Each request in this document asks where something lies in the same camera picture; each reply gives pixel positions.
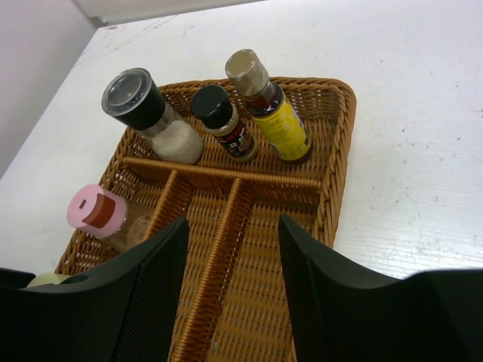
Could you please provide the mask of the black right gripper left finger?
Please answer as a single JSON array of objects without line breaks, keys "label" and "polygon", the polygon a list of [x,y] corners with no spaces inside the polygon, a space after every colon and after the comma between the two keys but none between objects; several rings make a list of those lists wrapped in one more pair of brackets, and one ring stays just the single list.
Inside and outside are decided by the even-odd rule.
[{"label": "black right gripper left finger", "polygon": [[3,361],[166,361],[186,266],[188,221],[59,284],[1,270]]}]

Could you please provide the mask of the pink cap spice shaker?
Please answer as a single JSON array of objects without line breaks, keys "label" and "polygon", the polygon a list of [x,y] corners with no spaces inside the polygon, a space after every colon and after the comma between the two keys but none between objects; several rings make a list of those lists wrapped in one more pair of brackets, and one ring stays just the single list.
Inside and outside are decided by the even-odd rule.
[{"label": "pink cap spice shaker", "polygon": [[87,185],[69,203],[67,222],[123,253],[143,241],[153,209],[99,186]]}]

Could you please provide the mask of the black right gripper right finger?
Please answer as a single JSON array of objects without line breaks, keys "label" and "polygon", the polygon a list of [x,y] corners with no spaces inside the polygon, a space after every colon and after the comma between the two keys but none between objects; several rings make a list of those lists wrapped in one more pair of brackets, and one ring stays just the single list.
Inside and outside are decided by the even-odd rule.
[{"label": "black right gripper right finger", "polygon": [[299,361],[480,361],[482,272],[398,279],[365,268],[281,215],[278,239]]}]

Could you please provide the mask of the salt grinder black top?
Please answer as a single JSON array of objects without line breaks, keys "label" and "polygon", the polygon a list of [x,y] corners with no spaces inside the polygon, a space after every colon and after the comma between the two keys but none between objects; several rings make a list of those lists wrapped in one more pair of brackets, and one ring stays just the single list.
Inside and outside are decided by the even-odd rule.
[{"label": "salt grinder black top", "polygon": [[138,133],[163,161],[194,164],[204,142],[199,132],[165,100],[144,68],[126,69],[106,86],[103,111]]}]

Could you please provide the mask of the small black cap pepper shaker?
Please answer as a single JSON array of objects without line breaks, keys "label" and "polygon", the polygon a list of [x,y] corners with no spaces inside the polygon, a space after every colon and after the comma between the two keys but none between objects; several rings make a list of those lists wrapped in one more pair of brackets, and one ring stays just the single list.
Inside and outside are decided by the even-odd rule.
[{"label": "small black cap pepper shaker", "polygon": [[258,142],[219,85],[199,89],[190,102],[190,111],[235,161],[251,161],[258,153]]}]

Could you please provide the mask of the yellow label brown bottle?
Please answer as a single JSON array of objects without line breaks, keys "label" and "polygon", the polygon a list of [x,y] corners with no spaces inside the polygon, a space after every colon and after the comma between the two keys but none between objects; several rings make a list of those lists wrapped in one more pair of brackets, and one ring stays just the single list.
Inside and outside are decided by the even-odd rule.
[{"label": "yellow label brown bottle", "polygon": [[312,137],[307,126],[253,50],[236,51],[226,61],[225,73],[280,159],[295,162],[311,152]]}]

